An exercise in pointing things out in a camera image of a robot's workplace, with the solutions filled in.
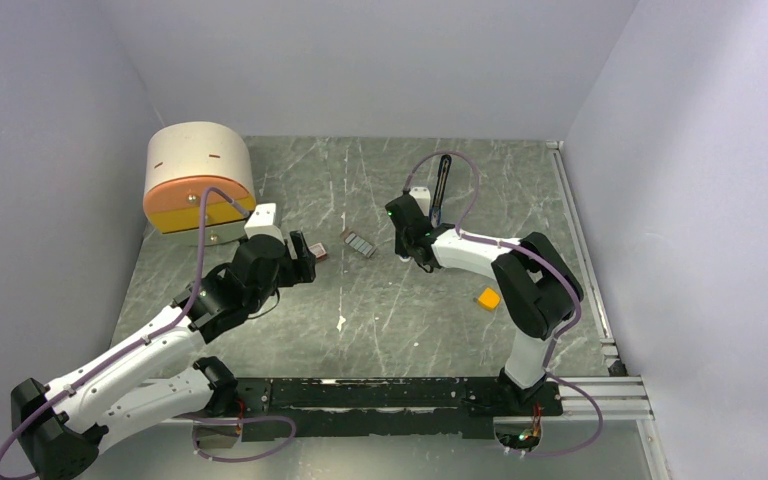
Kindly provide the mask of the red white staple box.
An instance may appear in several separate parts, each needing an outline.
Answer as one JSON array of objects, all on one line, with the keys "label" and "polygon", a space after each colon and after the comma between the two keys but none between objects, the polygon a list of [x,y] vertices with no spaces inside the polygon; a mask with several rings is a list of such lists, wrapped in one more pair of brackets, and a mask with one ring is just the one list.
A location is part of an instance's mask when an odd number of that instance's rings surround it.
[{"label": "red white staple box", "polygon": [[316,262],[321,262],[328,258],[327,250],[321,242],[310,245],[309,250],[314,255]]}]

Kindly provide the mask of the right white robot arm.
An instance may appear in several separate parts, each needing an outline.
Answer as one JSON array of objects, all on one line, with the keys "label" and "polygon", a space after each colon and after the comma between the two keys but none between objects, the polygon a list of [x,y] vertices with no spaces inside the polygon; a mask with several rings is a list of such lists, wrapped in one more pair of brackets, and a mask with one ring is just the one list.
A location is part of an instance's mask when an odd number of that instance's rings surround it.
[{"label": "right white robot arm", "polygon": [[395,253],[425,272],[458,269],[494,280],[517,328],[500,371],[502,406],[522,414],[538,399],[558,337],[582,316],[583,289],[563,258],[539,232],[522,239],[469,233],[458,225],[434,227],[416,198],[405,193],[386,204],[395,228]]}]

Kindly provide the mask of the staple tray with staples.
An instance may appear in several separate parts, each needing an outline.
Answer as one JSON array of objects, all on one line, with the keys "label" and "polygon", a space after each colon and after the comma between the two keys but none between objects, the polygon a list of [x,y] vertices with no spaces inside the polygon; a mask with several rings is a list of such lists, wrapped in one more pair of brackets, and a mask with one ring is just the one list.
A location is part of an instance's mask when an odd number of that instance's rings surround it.
[{"label": "staple tray with staples", "polygon": [[345,245],[365,258],[371,258],[376,252],[375,245],[349,228],[346,228],[341,232],[340,238]]}]

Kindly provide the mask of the blue stapler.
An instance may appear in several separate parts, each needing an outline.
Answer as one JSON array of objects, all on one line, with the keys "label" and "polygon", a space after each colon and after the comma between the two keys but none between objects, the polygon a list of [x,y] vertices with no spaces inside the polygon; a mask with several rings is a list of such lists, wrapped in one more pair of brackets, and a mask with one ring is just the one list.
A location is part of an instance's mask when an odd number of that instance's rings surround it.
[{"label": "blue stapler", "polygon": [[429,220],[433,227],[439,226],[442,222],[442,204],[451,164],[452,157],[449,154],[444,154],[440,157],[435,188],[429,210]]}]

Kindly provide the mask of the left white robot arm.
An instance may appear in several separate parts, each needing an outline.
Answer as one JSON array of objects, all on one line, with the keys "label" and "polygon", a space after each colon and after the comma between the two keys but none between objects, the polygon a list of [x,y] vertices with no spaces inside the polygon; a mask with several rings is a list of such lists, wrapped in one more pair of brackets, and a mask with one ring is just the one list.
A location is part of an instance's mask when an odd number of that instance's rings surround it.
[{"label": "left white robot arm", "polygon": [[31,478],[73,479],[113,445],[169,418],[228,413],[237,400],[237,380],[215,357],[162,382],[147,379],[255,318],[281,289],[314,279],[315,256],[302,232],[291,232],[288,241],[247,235],[231,262],[201,275],[96,359],[48,382],[28,378],[16,385],[5,444],[19,443]]}]

